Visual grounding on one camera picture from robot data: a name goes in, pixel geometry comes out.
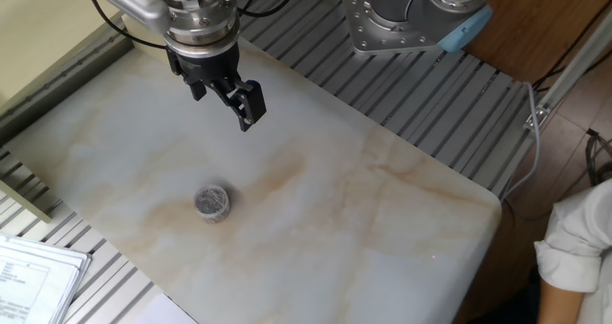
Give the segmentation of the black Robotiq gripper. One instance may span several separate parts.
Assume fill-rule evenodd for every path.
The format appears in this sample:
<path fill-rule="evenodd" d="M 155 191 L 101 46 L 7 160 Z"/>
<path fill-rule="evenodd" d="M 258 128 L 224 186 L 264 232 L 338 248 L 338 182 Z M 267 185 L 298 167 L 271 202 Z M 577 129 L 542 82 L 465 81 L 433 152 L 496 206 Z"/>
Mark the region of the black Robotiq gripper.
<path fill-rule="evenodd" d="M 238 73 L 240 52 L 234 41 L 220 50 L 189 46 L 166 39 L 170 69 L 176 76 L 195 80 L 189 89 L 196 101 L 207 94 L 206 85 L 238 117 L 242 132 L 247 132 L 267 112 L 261 85 L 255 80 L 243 81 Z"/>

